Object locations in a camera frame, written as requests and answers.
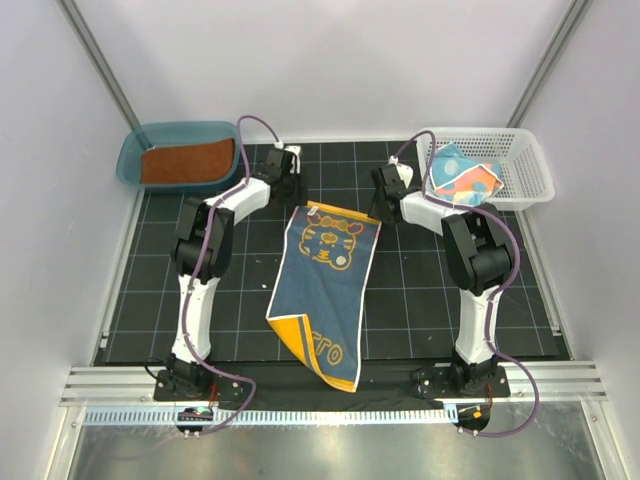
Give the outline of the aluminium corner post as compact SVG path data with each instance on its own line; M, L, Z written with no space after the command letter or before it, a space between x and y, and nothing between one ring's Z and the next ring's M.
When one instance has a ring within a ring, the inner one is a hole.
M72 31L80 42L89 61L103 82L116 108L131 130L140 127L140 122L135 114L124 90L116 78L106 56L98 44L89 24L81 13L78 4L74 0L57 0L56 4L69 23Z
M506 123L507 128L521 127L592 4L592 0L572 0L569 3Z

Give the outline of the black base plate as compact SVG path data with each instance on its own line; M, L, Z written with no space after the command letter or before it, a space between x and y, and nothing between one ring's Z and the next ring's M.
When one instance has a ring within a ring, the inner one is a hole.
M442 403L496 403L510 396L505 367L485 382L458 392L447 363L418 360L366 360L357 391L330 387L294 361L224 362L231 374L257 383L250 410L271 411L403 411L433 409Z

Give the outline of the white plastic basket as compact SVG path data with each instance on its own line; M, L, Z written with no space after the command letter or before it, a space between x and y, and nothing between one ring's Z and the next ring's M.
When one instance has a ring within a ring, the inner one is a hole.
M498 164L504 187L489 202L523 211L554 198L553 180L536 137L520 128L434 127L436 146L455 144L468 158Z

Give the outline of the left aluminium corner post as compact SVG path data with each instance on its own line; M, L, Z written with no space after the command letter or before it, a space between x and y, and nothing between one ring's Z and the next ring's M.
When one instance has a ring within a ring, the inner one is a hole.
M89 24L81 13L78 4L74 0L57 0L56 4L69 23L72 31L80 42L89 61L103 82L116 108L131 130L140 127L140 122L135 114L124 90L116 78L106 56L98 44Z

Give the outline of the right aluminium corner post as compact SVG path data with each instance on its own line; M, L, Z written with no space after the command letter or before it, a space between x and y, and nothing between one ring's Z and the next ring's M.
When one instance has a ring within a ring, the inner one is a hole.
M592 4L592 0L572 0L569 3L506 123L507 128L521 127Z

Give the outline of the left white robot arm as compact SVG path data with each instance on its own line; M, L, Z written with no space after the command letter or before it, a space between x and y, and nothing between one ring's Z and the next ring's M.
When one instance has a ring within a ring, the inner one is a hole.
M183 208L172 252L180 286L179 324L167 359L177 389L190 400L208 395L213 370L206 365L217 286L233 252L236 225L273 202L300 205L307 199L302 147L280 142L266 160L232 188Z

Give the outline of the teal plastic tub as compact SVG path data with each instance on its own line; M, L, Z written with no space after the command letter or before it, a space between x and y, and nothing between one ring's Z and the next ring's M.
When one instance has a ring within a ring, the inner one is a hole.
M158 147L212 143L227 138L235 141L235 155L232 170L223 179L214 182L177 185L141 183L141 158L148 150ZM186 193L224 190L232 186L241 176L237 128L227 121L178 121L144 124L126 137L119 154L116 173L122 183L154 192Z

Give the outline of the orange blue dotted towel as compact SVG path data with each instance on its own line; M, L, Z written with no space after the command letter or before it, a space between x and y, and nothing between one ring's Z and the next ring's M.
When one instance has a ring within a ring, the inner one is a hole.
M454 143L435 151L429 169L429 186L440 199L477 207L504 188L498 163L468 158Z

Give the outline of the colourful patterned towel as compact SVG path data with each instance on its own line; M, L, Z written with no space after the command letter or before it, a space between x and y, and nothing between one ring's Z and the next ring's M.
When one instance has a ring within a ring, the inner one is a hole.
M381 222L310 201L292 213L266 320L304 366L354 393L361 373L365 290Z

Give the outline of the brown towel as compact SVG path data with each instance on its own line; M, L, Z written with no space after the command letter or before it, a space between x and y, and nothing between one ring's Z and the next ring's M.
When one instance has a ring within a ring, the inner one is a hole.
M231 172L234 155L235 141L231 138L154 148L142 155L140 181L147 185L219 181Z

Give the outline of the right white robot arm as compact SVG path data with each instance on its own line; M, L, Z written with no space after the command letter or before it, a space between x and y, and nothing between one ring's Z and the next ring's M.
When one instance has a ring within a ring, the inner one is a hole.
M520 266L515 236L489 208L454 204L410 184L413 169L389 162L370 172L374 194L369 216L385 224L407 223L442 237L447 270L460 295L459 331L448 379L473 396L496 375L499 302Z

